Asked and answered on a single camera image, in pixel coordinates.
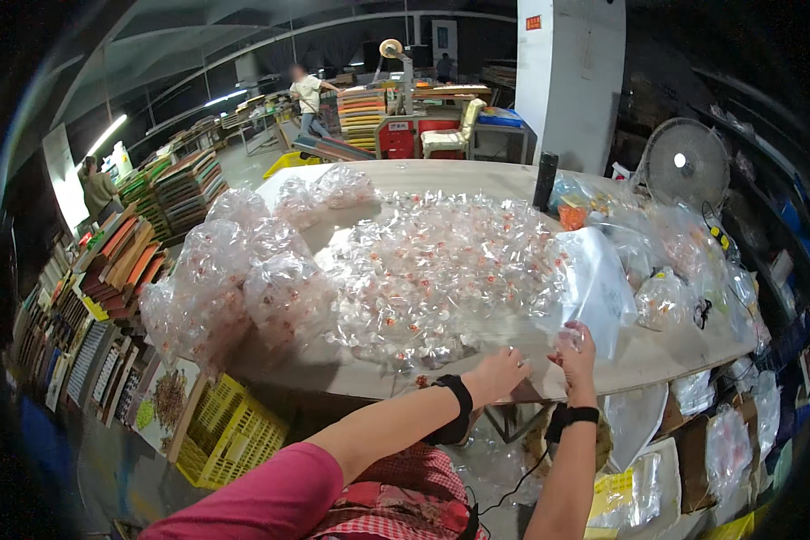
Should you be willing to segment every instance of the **red checkered cloth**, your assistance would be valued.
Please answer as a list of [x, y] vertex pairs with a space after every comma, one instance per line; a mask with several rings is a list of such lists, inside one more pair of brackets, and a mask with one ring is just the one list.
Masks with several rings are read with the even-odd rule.
[[[435, 501], [421, 500], [410, 504], [409, 513], [404, 512], [404, 505], [389, 504], [375, 508], [333, 508], [308, 538], [335, 538], [350, 533], [372, 534], [387, 540], [454, 540], [459, 536], [439, 525], [439, 514], [445, 511], [446, 501], [468, 504], [462, 480], [442, 450], [418, 442], [373, 463], [354, 484], [359, 482], [396, 486]], [[488, 540], [482, 527], [478, 530], [477, 540]]]

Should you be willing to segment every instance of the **black thermos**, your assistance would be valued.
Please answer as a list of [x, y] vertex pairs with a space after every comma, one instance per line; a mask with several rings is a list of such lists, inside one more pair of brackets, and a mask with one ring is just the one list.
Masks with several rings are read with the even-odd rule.
[[540, 153], [540, 167], [537, 169], [537, 185], [534, 186], [534, 203], [540, 212], [549, 210], [549, 196], [555, 185], [555, 173], [558, 171], [558, 156], [550, 152]]

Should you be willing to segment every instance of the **red sign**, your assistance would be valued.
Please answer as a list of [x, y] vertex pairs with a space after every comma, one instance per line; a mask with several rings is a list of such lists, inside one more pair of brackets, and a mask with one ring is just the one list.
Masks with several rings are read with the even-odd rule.
[[533, 17], [528, 17], [525, 19], [525, 29], [526, 30], [539, 30], [540, 26], [540, 16], [535, 15]]

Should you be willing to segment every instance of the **white shirt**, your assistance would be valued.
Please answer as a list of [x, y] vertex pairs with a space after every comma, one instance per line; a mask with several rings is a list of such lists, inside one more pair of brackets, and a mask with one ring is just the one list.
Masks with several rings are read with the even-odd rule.
[[302, 81], [291, 84], [291, 92], [300, 94], [301, 113], [318, 113], [321, 103], [319, 88], [321, 88], [321, 81], [314, 75], [307, 75]]

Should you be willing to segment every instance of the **hand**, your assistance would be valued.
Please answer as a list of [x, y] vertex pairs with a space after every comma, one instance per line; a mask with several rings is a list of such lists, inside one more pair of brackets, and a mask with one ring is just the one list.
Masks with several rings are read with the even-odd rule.
[[546, 357], [564, 370], [570, 406], [595, 407], [597, 393], [594, 391], [594, 356], [597, 347], [591, 331], [577, 320], [565, 322], [564, 327], [575, 332], [558, 332], [555, 339], [557, 352], [547, 354]]
[[485, 357], [474, 371], [464, 373], [462, 383], [471, 394], [474, 408], [478, 409], [508, 396], [530, 374], [531, 364], [525, 363], [522, 353], [506, 346], [497, 354]]

